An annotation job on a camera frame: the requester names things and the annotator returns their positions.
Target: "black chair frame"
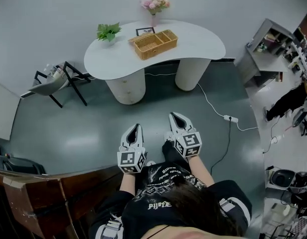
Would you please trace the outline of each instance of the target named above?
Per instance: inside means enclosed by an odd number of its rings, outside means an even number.
[[[79,98],[80,98],[81,101],[84,103],[84,105],[87,106],[87,103],[86,103],[85,99],[83,98],[83,96],[82,96],[82,95],[80,94],[80,92],[78,91],[78,89],[77,89],[77,87],[76,87],[76,85],[75,85],[73,79],[69,76],[69,74],[68,74],[68,72],[67,72],[67,70],[66,70],[67,67],[69,67],[74,73],[77,73],[80,77],[82,77],[83,79],[85,79],[87,82],[91,82],[91,80],[88,79],[88,77],[87,77],[86,75],[83,75],[81,72],[79,72],[75,67],[73,67],[71,64],[69,64],[67,61],[65,61],[64,66],[63,66],[63,71],[65,72],[65,74],[66,74],[66,76],[67,76],[67,79],[68,79],[70,85],[74,88],[76,94],[79,96]],[[41,77],[43,77],[43,78],[47,78],[47,75],[45,75],[45,74],[43,74],[43,73],[37,71],[36,74],[35,74],[34,79],[37,80],[40,84],[42,84],[42,83],[41,83],[41,81],[38,79],[38,76],[41,76]],[[53,97],[53,95],[49,95],[49,97],[52,98],[53,101],[54,101],[55,103],[57,103],[57,105],[58,105],[59,107],[63,108],[63,106],[57,101],[56,98]]]

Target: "table leg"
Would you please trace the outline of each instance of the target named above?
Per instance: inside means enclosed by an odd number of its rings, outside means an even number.
[[[106,83],[119,103],[133,105],[145,95],[145,70],[141,69],[119,79],[106,80]]]
[[[210,61],[205,58],[182,58],[175,76],[176,85],[184,91],[193,90]]]

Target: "green plant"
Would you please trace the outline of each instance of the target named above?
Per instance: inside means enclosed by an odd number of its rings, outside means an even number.
[[[115,35],[120,32],[119,22],[114,25],[99,24],[97,29],[98,40],[108,40],[109,42],[115,38]]]

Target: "wire basket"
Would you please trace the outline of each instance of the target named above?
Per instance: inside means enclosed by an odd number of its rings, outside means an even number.
[[[174,48],[177,41],[178,37],[171,30],[165,30],[135,41],[135,52],[142,60],[146,60]]]

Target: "power strip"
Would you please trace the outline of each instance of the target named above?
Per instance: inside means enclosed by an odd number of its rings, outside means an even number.
[[[234,123],[238,123],[238,121],[239,121],[238,118],[235,118],[235,117],[232,117],[232,116],[229,116],[229,115],[224,115],[223,118],[227,121],[231,121],[231,122],[234,122]]]

